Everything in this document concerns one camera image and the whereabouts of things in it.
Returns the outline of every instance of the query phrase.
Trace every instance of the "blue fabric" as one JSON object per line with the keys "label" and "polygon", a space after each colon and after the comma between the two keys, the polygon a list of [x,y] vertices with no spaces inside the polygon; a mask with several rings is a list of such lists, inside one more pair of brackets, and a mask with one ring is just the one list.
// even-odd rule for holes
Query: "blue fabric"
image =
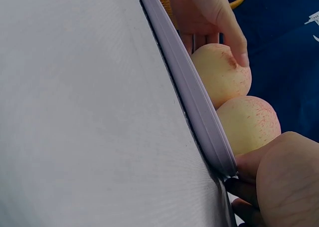
{"label": "blue fabric", "polygon": [[319,20],[305,24],[319,0],[245,0],[234,12],[248,41],[249,95],[274,107],[283,132],[319,142]]}

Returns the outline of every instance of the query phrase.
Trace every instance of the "peach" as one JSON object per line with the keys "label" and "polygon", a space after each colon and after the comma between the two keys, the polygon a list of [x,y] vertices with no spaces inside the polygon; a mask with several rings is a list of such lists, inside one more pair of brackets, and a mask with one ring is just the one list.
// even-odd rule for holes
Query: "peach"
{"label": "peach", "polygon": [[231,98],[247,95],[252,81],[250,68],[240,66],[228,46],[204,45],[191,60],[216,109]]}
{"label": "peach", "polygon": [[258,149],[281,134],[273,107],[255,96],[230,99],[217,110],[217,115],[234,155]]}

